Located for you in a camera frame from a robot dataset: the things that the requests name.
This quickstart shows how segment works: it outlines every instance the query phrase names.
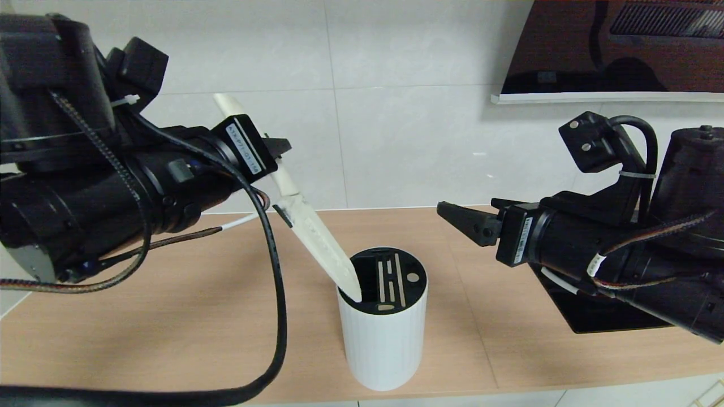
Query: wire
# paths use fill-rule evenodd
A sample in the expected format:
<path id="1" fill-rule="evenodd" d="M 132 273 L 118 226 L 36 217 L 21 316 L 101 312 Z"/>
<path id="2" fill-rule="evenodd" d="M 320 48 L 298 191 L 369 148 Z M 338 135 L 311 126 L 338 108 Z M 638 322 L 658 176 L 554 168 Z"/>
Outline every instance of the wire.
<path id="1" fill-rule="evenodd" d="M 156 137 L 163 138 L 176 146 L 182 147 L 194 154 L 202 156 L 210 162 L 213 162 L 229 172 L 241 184 L 251 199 L 256 212 L 261 220 L 261 226 L 264 229 L 266 244 L 269 249 L 269 258 L 271 260 L 271 271 L 274 275 L 274 289 L 277 294 L 277 345 L 274 349 L 274 356 L 266 371 L 248 385 L 230 389 L 197 391 L 197 392 L 181 392 L 181 393 L 127 393 L 129 396 L 138 398 L 146 406 L 231 406 L 243 403 L 251 398 L 256 397 L 266 388 L 269 383 L 279 374 L 284 363 L 287 352 L 287 306 L 284 293 L 284 282 L 282 280 L 282 268 L 279 263 L 279 254 L 277 252 L 277 244 L 274 241 L 274 233 L 266 215 L 264 206 L 256 195 L 254 188 L 245 179 L 244 175 L 231 164 L 220 159 L 210 153 L 195 147 L 184 140 L 180 140 L 175 136 L 159 129 L 153 123 L 138 113 L 122 107 L 126 112 L 135 118 L 135 120 Z M 83 392 L 93 392 L 92 390 L 81 390 Z"/>
<path id="2" fill-rule="evenodd" d="M 618 242 L 609 244 L 608 246 L 606 246 L 605 249 L 599 251 L 599 254 L 601 256 L 608 256 L 614 251 L 625 248 L 626 246 L 634 243 L 647 242 L 648 240 L 663 238 L 664 236 L 681 232 L 682 230 L 689 229 L 690 227 L 694 227 L 702 223 L 703 221 L 713 216 L 716 212 L 716 209 L 712 209 L 704 214 L 691 215 L 683 219 L 666 222 L 661 225 L 649 227 L 647 229 L 636 230 L 631 236 L 619 240 Z"/>
<path id="3" fill-rule="evenodd" d="M 625 248 L 626 246 L 632 245 L 634 243 L 643 243 L 647 242 L 649 240 L 659 239 L 663 238 L 668 235 L 672 235 L 673 233 L 681 232 L 682 230 L 689 229 L 690 227 L 694 227 L 705 220 L 709 219 L 716 213 L 716 209 L 712 209 L 704 214 L 699 215 L 691 215 L 689 217 L 685 217 L 683 219 L 678 219 L 672 222 L 666 222 L 661 225 L 657 225 L 654 227 L 649 227 L 647 229 L 641 229 L 641 230 L 635 230 L 633 234 L 630 236 L 620 239 L 614 243 L 609 243 L 608 245 L 604 246 L 602 250 L 599 250 L 598 253 L 591 259 L 589 262 L 589 265 L 586 269 L 586 272 L 589 276 L 591 276 L 591 279 L 594 281 L 598 281 L 598 283 L 606 283 L 606 284 L 615 284 L 610 282 L 603 282 L 601 280 L 598 280 L 596 277 L 596 273 L 598 273 L 598 269 L 601 267 L 601 264 L 606 260 L 606 257 L 613 253 L 614 251 L 620 250 L 622 248 Z M 646 283 L 647 285 L 642 285 L 642 287 L 647 287 L 648 285 L 654 285 L 650 284 L 653 282 Z"/>
<path id="4" fill-rule="evenodd" d="M 235 227 L 238 225 L 243 225 L 246 222 L 254 220 L 258 217 L 259 217 L 258 214 L 251 214 L 251 215 L 245 216 L 243 218 L 236 219 L 234 221 L 225 223 L 221 226 L 210 227 L 208 229 L 199 230 L 197 232 L 186 233 L 185 235 L 178 235 L 178 236 L 173 236 L 173 237 L 163 239 L 163 240 L 157 240 L 157 241 L 151 243 L 149 250 L 172 245 L 174 243 L 181 243 L 181 242 L 185 242 L 188 240 L 205 238 L 206 236 L 215 235 L 218 232 L 221 232 L 222 230 L 227 230 L 227 229 L 231 229 L 232 227 Z M 91 264 L 90 266 L 92 267 L 92 270 L 91 270 L 90 276 L 96 275 L 99 272 L 102 272 L 105 269 L 108 269 L 109 267 L 115 266 L 116 264 L 120 263 L 121 261 L 130 259 L 134 255 L 140 253 L 140 250 L 141 250 L 141 248 L 135 248 L 133 250 L 126 251 L 119 255 L 100 260 L 100 262 L 98 262 L 97 264 Z"/>
<path id="5" fill-rule="evenodd" d="M 541 274 L 543 274 L 545 277 L 548 277 L 548 280 L 553 281 L 556 283 L 559 287 L 562 289 L 568 291 L 571 294 L 578 294 L 578 287 L 574 287 L 569 282 L 565 281 L 564 279 L 558 277 L 548 269 L 548 267 L 541 267 Z"/>
<path id="6" fill-rule="evenodd" d="M 83 131 L 86 137 L 93 143 L 98 151 L 103 154 L 105 159 L 113 166 L 118 172 L 123 184 L 126 189 L 129 190 L 133 196 L 133 200 L 138 206 L 138 211 L 141 216 L 141 223 L 143 224 L 143 243 L 136 252 L 137 257 L 133 263 L 131 263 L 122 272 L 116 274 L 107 280 L 86 284 L 86 285 L 67 285 L 50 282 L 39 282 L 33 280 L 16 280 L 16 279 L 0 279 L 0 289 L 2 290 L 24 290 L 24 291 L 38 291 L 43 293 L 61 293 L 61 294 L 83 294 L 93 293 L 100 290 L 113 287 L 120 282 L 126 280 L 133 273 L 138 270 L 140 265 L 146 259 L 146 255 L 151 247 L 151 216 L 148 213 L 146 206 L 144 205 L 141 197 L 138 195 L 136 188 L 134 188 L 135 178 L 123 167 L 118 158 L 108 148 L 108 146 L 101 140 L 95 130 L 80 116 L 80 113 L 73 107 L 73 105 L 63 96 L 55 91 L 49 91 L 53 101 L 63 110 L 63 112 Z"/>
<path id="7" fill-rule="evenodd" d="M 607 290 L 623 291 L 623 290 L 635 290 L 637 288 L 651 287 L 654 285 L 663 284 L 665 282 L 676 281 L 677 279 L 678 279 L 678 277 L 674 276 L 674 277 L 663 278 L 661 280 L 653 280 L 653 281 L 649 281 L 649 282 L 641 282 L 641 283 L 634 284 L 634 283 L 605 282 L 605 281 L 601 281 L 597 278 L 594 278 L 593 283 L 596 286 L 605 288 Z"/>
<path id="8" fill-rule="evenodd" d="M 615 116 L 608 120 L 610 126 L 629 125 L 633 126 L 644 134 L 646 139 L 646 167 L 647 174 L 656 175 L 656 169 L 659 161 L 659 141 L 656 138 L 656 132 L 651 125 L 638 117 L 634 116 Z M 653 179 L 641 180 L 641 195 L 639 199 L 639 224 L 643 224 L 649 214 L 649 204 L 651 203 L 651 192 L 654 186 Z"/>

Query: table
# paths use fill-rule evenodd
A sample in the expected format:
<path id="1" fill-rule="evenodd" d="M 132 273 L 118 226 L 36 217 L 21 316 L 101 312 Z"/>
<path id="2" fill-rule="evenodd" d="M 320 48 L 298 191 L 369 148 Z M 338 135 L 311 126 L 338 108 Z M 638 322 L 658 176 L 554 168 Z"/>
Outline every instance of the table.
<path id="1" fill-rule="evenodd" d="M 355 381 L 334 284 L 274 214 L 289 348 L 282 373 L 255 403 L 517 393 L 709 374 L 724 366 L 720 347 L 675 327 L 574 334 L 529 268 L 496 262 L 495 248 L 476 246 L 433 208 L 320 215 L 350 255 L 393 246 L 426 267 L 421 365 L 410 382 L 386 393 Z M 204 215 L 194 229 L 238 216 Z M 2 381 L 123 390 L 245 384 L 272 357 L 274 301 L 257 222 L 159 248 L 107 291 L 30 295 L 1 321 Z"/>

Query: label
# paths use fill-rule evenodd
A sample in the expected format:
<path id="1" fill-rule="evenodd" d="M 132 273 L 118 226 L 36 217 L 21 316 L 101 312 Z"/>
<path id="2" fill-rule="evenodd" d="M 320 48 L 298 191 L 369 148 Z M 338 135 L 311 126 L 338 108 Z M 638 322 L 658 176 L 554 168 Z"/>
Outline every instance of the label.
<path id="1" fill-rule="evenodd" d="M 226 126 L 226 131 L 229 137 L 231 137 L 231 141 L 234 142 L 234 145 L 239 151 L 241 158 L 246 163 L 246 166 L 249 167 L 251 174 L 256 175 L 261 172 L 262 166 L 257 159 L 256 150 L 254 150 L 251 142 L 246 137 L 246 134 L 244 134 L 244 130 L 241 129 L 241 125 L 238 123 L 232 123 Z"/>
<path id="2" fill-rule="evenodd" d="M 601 267 L 601 263 L 606 259 L 606 256 L 601 256 L 600 254 L 596 253 L 596 256 L 593 256 L 593 259 L 591 259 L 591 262 L 589 263 L 588 268 L 586 268 L 586 272 L 591 277 L 596 277 L 596 273 L 598 273 L 598 269 Z"/>
<path id="3" fill-rule="evenodd" d="M 521 239 L 518 241 L 518 250 L 515 251 L 515 261 L 513 263 L 520 263 L 523 260 L 523 252 L 526 251 L 526 243 L 528 243 L 528 234 L 531 232 L 532 224 L 533 217 L 527 217 L 523 222 L 523 232 L 521 233 Z"/>

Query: white cable tie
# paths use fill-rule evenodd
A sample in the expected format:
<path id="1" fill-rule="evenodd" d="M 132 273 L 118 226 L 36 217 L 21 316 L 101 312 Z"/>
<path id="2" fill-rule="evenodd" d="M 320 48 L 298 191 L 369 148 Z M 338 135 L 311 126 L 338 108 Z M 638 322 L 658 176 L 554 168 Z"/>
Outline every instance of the white cable tie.
<path id="1" fill-rule="evenodd" d="M 224 223 L 222 225 L 222 230 L 231 229 L 234 226 L 239 226 L 239 225 L 245 224 L 246 222 L 249 222 L 250 220 L 254 220 L 258 217 L 259 217 L 259 214 L 251 214 L 251 215 L 247 215 L 241 219 L 236 219 L 229 223 Z"/>
<path id="2" fill-rule="evenodd" d="M 640 172 L 619 171 L 618 174 L 621 177 L 643 178 L 645 180 L 653 180 L 656 178 L 656 174 L 643 174 Z"/>
<path id="3" fill-rule="evenodd" d="M 135 104 L 139 100 L 140 100 L 139 95 L 126 95 L 126 96 L 123 96 L 123 99 L 121 99 L 119 101 L 111 102 L 111 107 L 121 106 L 122 104 Z"/>
<path id="4" fill-rule="evenodd" d="M 606 256 L 601 256 L 600 254 L 596 253 L 596 256 L 593 256 L 593 259 L 591 259 L 591 262 L 586 269 L 588 275 L 591 277 L 596 277 L 596 273 L 598 273 L 598 269 L 601 267 L 601 263 L 603 263 L 605 259 Z"/>

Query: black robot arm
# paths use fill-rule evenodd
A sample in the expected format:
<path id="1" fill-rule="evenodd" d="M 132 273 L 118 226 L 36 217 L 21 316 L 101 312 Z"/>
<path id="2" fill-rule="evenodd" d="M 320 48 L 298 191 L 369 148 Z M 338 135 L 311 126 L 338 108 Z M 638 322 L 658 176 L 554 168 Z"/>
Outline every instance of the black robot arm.
<path id="1" fill-rule="evenodd" d="M 646 164 L 622 124 L 648 133 Z M 545 268 L 582 293 L 624 301 L 721 343 L 724 128 L 672 134 L 650 210 L 656 137 L 646 122 L 587 112 L 559 132 L 583 172 L 623 163 L 616 184 L 591 196 L 563 191 L 537 203 L 493 199 L 497 214 L 447 202 L 437 213 L 480 246 L 497 243 L 496 259 L 509 267 Z"/>
<path id="2" fill-rule="evenodd" d="M 58 14 L 0 14 L 0 240 L 34 280 L 3 290 L 90 293 L 128 278 L 149 250 L 218 232 L 181 232 L 243 189 L 264 229 L 277 294 L 277 345 L 267 370 L 236 388 L 145 393 L 0 386 L 3 406 L 231 406 L 278 375 L 287 346 L 281 266 L 266 210 L 251 183 L 277 170 L 291 147 L 260 135 L 245 114 L 213 129 L 158 128 L 140 115 L 161 88 L 168 57 L 134 38 L 108 58 L 88 26 Z M 111 252 L 142 241 L 120 255 Z M 82 282 L 135 256 L 103 282 Z"/>

